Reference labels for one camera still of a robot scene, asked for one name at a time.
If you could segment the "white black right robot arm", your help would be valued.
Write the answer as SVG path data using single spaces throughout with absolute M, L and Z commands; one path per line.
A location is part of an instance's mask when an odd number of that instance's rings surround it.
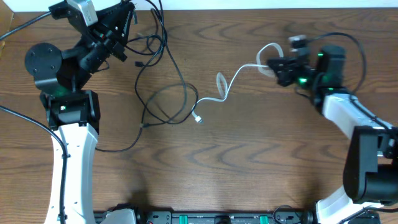
M 280 86 L 297 85 L 308 91 L 307 99 L 349 139 L 343 185 L 314 209 L 300 216 L 301 223 L 370 222 L 371 212 L 397 211 L 397 127 L 380 120 L 343 86 L 345 50 L 326 45 L 315 67 L 309 65 L 306 45 L 285 57 L 267 60 Z

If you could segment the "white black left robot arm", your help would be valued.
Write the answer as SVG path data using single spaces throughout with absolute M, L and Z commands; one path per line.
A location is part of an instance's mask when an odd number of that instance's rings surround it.
M 40 43 L 25 56 L 53 132 L 52 190 L 45 221 L 94 223 L 93 159 L 101 113 L 98 95 L 84 85 L 107 58 L 125 61 L 135 7 L 121 1 L 97 11 L 91 1 L 62 1 L 51 6 L 50 13 L 54 19 L 66 18 L 81 37 L 71 49 Z

